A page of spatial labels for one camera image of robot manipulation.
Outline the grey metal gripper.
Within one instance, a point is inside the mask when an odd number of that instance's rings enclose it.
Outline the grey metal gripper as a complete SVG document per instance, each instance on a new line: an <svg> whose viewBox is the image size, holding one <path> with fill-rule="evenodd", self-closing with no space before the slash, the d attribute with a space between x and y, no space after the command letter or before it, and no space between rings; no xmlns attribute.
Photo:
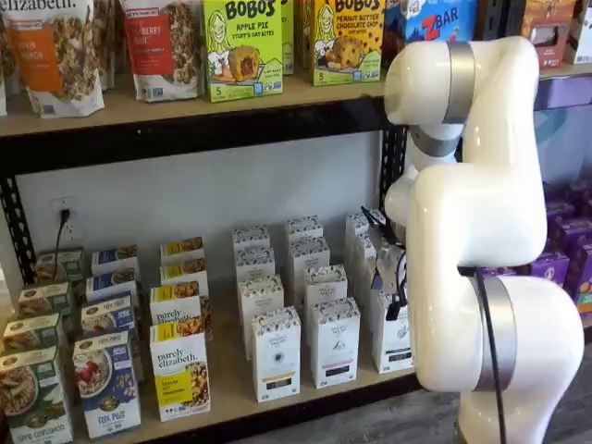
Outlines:
<svg viewBox="0 0 592 444"><path fill-rule="evenodd" d="M400 302L407 301L406 250L394 234L386 217L378 209L361 207L367 225L372 227L372 245L376 251L373 290L396 294Z"/></svg>

